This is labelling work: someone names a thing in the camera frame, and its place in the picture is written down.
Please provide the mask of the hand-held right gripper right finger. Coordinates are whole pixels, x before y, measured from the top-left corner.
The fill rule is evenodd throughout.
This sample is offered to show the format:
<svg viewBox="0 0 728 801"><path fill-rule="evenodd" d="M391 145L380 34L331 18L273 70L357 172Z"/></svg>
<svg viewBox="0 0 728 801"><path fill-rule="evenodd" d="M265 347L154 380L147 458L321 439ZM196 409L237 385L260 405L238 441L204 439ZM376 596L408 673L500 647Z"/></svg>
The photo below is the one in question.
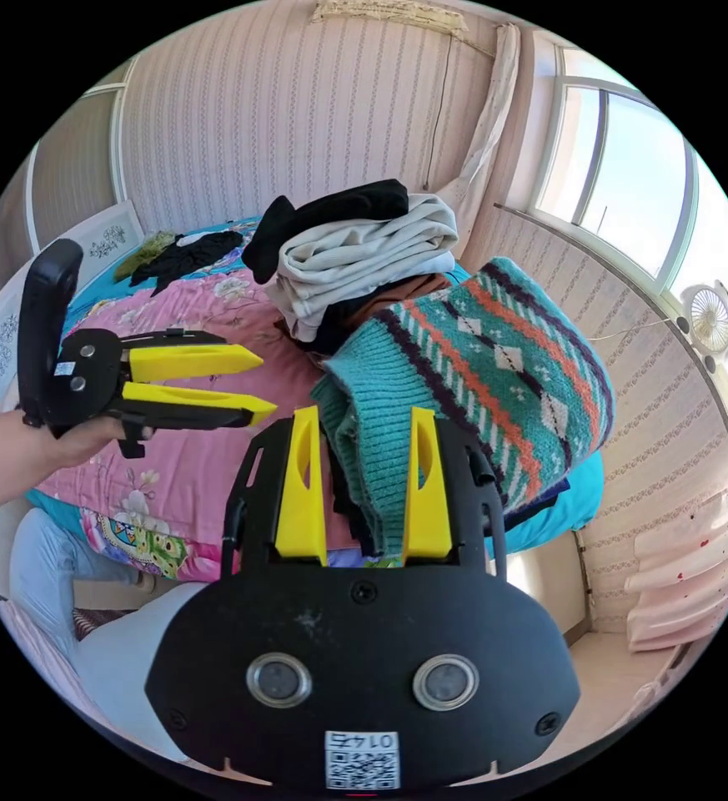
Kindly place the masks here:
<svg viewBox="0 0 728 801"><path fill-rule="evenodd" d="M401 559L442 562L453 547L444 466L434 412L411 409Z"/></svg>

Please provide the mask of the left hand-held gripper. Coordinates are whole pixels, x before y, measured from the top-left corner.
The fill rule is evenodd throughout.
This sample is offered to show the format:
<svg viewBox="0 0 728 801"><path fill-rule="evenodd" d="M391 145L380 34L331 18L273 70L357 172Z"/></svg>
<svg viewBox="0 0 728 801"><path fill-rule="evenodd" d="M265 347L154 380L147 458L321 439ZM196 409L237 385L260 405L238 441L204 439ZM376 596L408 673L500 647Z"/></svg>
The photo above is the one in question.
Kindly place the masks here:
<svg viewBox="0 0 728 801"><path fill-rule="evenodd" d="M123 423L120 451L145 454L145 429L213 431L257 425L277 406L251 395L174 386L175 380L232 375L263 360L205 331L166 329L121 337L106 329L67 336L44 381L44 423L55 436L108 416Z"/></svg>

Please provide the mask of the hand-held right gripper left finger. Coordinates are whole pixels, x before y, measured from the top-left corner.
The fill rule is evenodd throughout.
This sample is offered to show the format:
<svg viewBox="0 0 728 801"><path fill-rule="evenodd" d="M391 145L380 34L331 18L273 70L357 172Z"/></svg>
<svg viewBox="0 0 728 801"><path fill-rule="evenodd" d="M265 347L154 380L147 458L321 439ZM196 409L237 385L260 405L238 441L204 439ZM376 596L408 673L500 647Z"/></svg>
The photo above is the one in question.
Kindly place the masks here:
<svg viewBox="0 0 728 801"><path fill-rule="evenodd" d="M274 548L284 560L327 565L319 413L298 409L291 420Z"/></svg>

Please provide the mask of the person's left hand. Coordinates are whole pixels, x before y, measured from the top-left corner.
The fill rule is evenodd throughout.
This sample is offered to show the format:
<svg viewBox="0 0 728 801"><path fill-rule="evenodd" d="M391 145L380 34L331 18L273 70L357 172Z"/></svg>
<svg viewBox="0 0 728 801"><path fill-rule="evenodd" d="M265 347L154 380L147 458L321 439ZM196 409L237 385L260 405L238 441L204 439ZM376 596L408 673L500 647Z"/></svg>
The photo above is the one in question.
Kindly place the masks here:
<svg viewBox="0 0 728 801"><path fill-rule="evenodd" d="M56 437L47 430L43 434L44 475L56 470L78 466L97 455L113 441L123 441L123 423L108 416L100 416L81 423Z"/></svg>

